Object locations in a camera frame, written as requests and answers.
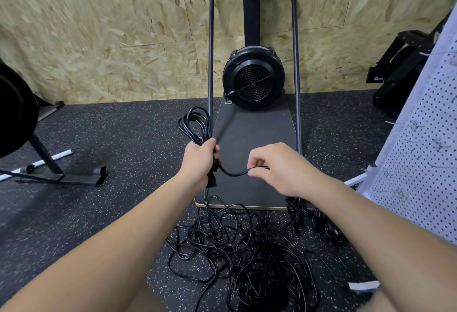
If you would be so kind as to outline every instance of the right arm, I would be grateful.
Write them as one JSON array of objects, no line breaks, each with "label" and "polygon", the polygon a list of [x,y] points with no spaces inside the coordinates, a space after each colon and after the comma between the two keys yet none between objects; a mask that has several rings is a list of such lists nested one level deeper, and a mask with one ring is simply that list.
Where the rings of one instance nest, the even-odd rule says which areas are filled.
[{"label": "right arm", "polygon": [[249,176],[309,200],[346,235],[399,311],[457,311],[456,246],[366,199],[286,144],[251,151]]}]

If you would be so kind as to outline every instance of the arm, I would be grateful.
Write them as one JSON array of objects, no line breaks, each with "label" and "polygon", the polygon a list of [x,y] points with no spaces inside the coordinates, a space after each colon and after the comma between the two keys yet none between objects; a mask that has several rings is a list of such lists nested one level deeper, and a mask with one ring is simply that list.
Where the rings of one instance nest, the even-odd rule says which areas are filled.
[{"label": "arm", "polygon": [[215,139],[202,147],[189,143],[178,174],[44,270],[0,311],[125,311],[181,213],[207,185],[215,146]]},{"label": "arm", "polygon": [[457,311],[457,250],[320,172],[287,145],[252,150],[249,176],[309,200],[341,229],[399,311]]}]

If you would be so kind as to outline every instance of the perforated metal panel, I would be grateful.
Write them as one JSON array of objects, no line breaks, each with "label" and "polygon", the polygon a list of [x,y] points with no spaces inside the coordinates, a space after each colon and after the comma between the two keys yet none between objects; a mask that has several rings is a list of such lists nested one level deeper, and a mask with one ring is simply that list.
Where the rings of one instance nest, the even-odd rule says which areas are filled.
[{"label": "perforated metal panel", "polygon": [[457,9],[358,192],[457,244]]}]

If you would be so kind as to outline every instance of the wooden wall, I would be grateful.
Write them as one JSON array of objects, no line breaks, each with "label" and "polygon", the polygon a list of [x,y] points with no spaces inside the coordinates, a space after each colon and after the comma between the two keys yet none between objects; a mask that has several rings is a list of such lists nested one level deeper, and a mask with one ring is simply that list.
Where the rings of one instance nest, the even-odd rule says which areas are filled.
[{"label": "wooden wall", "polygon": [[[298,0],[302,92],[359,90],[407,29],[430,31],[455,0]],[[209,0],[1,0],[0,57],[49,101],[204,97]],[[243,47],[242,0],[216,0],[215,90]],[[293,91],[290,0],[262,0],[262,42]]]}]

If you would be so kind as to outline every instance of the platform base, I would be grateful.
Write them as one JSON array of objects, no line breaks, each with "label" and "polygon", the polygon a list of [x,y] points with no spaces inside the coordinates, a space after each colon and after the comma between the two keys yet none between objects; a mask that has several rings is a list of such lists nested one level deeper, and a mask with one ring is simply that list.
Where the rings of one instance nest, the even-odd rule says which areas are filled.
[{"label": "platform base", "polygon": [[[252,112],[226,104],[224,101],[214,127],[214,137],[221,147],[224,168],[232,173],[246,170],[252,149],[271,143],[284,142],[296,149],[296,132],[289,112],[286,95],[282,94],[270,107]],[[230,177],[222,171],[215,173],[217,187],[209,189],[209,195],[218,196],[225,204],[239,203],[250,209],[286,210],[285,196],[260,179]],[[196,197],[196,205],[202,204],[203,194]],[[217,201],[212,207],[220,207]]]}]

